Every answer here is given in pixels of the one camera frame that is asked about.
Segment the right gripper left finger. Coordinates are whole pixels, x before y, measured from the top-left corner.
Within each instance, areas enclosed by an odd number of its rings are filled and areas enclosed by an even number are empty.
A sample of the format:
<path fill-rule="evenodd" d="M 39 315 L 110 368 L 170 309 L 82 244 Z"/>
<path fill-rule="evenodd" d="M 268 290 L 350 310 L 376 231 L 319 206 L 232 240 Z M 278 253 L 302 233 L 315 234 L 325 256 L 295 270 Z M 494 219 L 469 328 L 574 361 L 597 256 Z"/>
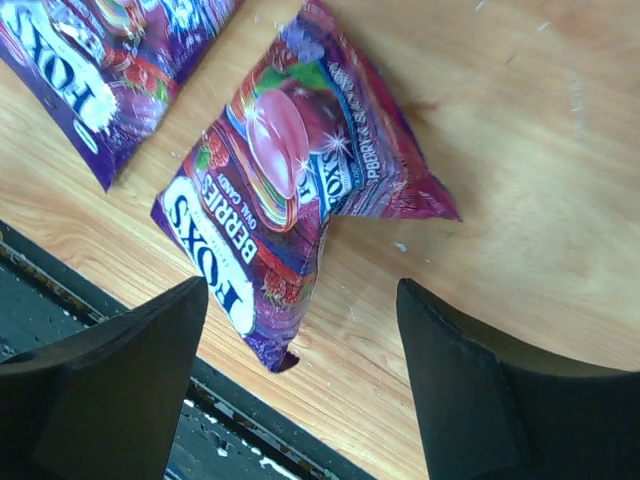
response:
<path fill-rule="evenodd" d="M 2 478 L 163 478 L 207 305 L 192 277 L 2 362 Z"/>

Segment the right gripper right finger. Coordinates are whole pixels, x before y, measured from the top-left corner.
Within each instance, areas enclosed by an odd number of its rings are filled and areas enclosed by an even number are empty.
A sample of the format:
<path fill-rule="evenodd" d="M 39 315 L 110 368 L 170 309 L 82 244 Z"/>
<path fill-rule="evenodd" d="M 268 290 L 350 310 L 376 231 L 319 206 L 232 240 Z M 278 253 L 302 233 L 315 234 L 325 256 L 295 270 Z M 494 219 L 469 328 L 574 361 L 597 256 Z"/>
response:
<path fill-rule="evenodd" d="M 530 345 L 414 280 L 396 312 L 433 479 L 635 479 L 639 375 Z"/>

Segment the purple snack packet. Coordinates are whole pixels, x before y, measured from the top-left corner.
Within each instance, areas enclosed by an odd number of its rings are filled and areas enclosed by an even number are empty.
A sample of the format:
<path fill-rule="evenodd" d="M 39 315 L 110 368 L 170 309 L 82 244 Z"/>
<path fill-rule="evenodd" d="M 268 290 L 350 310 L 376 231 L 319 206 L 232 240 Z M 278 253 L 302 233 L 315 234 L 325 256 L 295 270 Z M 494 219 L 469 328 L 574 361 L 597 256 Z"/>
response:
<path fill-rule="evenodd" d="M 455 220 L 378 69 L 308 1 L 160 192 L 152 219 L 272 372 L 313 293 L 329 219 Z"/>
<path fill-rule="evenodd" d="M 239 6 L 4 1 L 1 57 L 109 189 Z"/>

